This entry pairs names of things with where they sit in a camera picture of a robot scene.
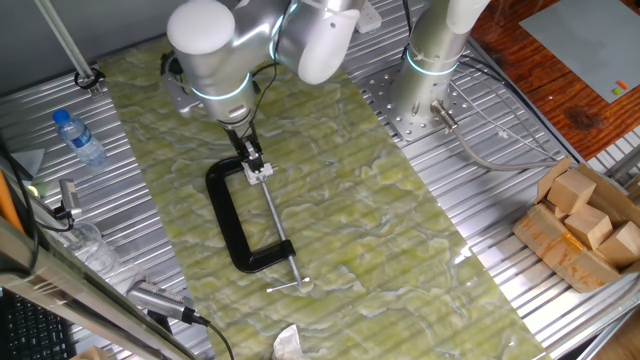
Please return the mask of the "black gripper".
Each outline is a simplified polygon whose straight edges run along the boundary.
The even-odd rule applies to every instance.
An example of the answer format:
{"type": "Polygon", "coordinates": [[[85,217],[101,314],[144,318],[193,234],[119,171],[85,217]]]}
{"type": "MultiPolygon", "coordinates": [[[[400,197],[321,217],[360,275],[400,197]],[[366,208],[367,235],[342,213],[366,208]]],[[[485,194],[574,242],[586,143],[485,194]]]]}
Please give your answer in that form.
{"type": "Polygon", "coordinates": [[[252,172],[261,172],[264,167],[260,143],[252,120],[231,126],[224,124],[223,128],[236,150],[240,150],[242,161],[249,165],[252,172]]]}

